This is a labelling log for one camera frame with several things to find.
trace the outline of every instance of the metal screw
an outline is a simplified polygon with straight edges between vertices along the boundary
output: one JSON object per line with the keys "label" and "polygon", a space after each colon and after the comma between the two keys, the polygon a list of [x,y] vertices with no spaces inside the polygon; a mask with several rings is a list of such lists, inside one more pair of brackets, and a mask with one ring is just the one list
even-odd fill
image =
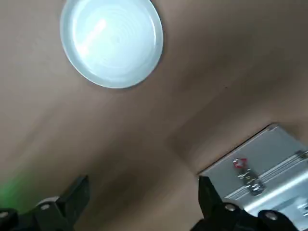
{"label": "metal screw", "polygon": [[9,213],[8,212],[1,212],[0,218],[5,218]]}
{"label": "metal screw", "polygon": [[271,219],[271,220],[277,220],[278,219],[277,215],[273,212],[267,212],[267,213],[265,213],[265,216],[268,219]]}
{"label": "metal screw", "polygon": [[49,207],[50,207],[49,204],[47,204],[47,205],[42,205],[40,209],[41,209],[41,210],[46,210],[46,209],[49,209]]}
{"label": "metal screw", "polygon": [[230,212],[233,212],[233,211],[235,211],[236,207],[232,204],[226,204],[225,209],[230,211]]}
{"label": "metal screw", "polygon": [[305,151],[302,155],[303,155],[303,157],[304,157],[305,159],[307,159],[307,158],[308,158],[308,151]]}

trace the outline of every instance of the case latch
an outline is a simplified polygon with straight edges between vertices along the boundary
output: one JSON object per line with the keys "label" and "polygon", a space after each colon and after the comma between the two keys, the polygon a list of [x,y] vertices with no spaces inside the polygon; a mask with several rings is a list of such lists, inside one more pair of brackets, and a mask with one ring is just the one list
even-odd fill
{"label": "case latch", "polygon": [[265,186],[257,174],[248,167],[246,158],[235,159],[233,164],[239,172],[238,177],[243,180],[244,185],[253,196],[258,196],[265,190]]}

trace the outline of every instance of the black clamp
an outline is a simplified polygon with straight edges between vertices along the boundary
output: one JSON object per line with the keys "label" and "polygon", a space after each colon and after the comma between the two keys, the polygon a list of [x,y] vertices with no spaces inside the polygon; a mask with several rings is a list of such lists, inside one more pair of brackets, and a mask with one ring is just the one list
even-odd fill
{"label": "black clamp", "polygon": [[44,202],[22,215],[0,209],[0,231],[73,231],[89,200],[89,179],[79,177],[55,202]]}
{"label": "black clamp", "polygon": [[298,231],[280,212],[262,210],[254,217],[237,205],[223,203],[208,177],[199,178],[199,204],[204,219],[191,231]]}

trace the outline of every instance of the red tag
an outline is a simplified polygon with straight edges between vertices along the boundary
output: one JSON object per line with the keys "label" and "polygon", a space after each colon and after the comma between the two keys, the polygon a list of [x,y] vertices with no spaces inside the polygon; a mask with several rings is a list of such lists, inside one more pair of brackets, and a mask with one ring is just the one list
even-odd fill
{"label": "red tag", "polygon": [[233,165],[236,168],[243,168],[246,167],[247,158],[240,158],[233,161]]}

